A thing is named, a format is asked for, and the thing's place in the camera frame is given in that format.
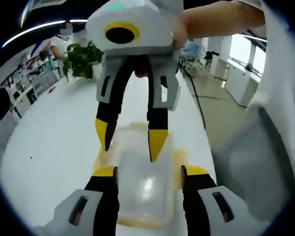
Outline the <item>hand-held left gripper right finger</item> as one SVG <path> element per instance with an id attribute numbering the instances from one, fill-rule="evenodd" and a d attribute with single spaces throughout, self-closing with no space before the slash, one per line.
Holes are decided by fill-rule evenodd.
<path id="1" fill-rule="evenodd" d="M 197 166 L 181 167 L 183 210 L 189 236 L 257 236 L 261 222 L 243 199 L 225 186 L 217 186 Z"/>

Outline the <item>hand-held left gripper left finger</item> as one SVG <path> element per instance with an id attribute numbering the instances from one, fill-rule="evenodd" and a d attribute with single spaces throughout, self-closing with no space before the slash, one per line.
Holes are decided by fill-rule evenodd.
<path id="1" fill-rule="evenodd" d="M 64 199 L 54 213 L 56 236 L 115 236 L 119 211 L 118 168 L 93 175 L 84 189 Z"/>

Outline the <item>person's right hand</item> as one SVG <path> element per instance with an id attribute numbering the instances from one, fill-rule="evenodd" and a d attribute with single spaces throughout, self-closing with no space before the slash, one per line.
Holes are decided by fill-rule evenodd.
<path id="1" fill-rule="evenodd" d="M 167 18 L 173 35 L 172 46 L 178 51 L 188 40 L 188 19 L 183 14 L 170 14 Z"/>

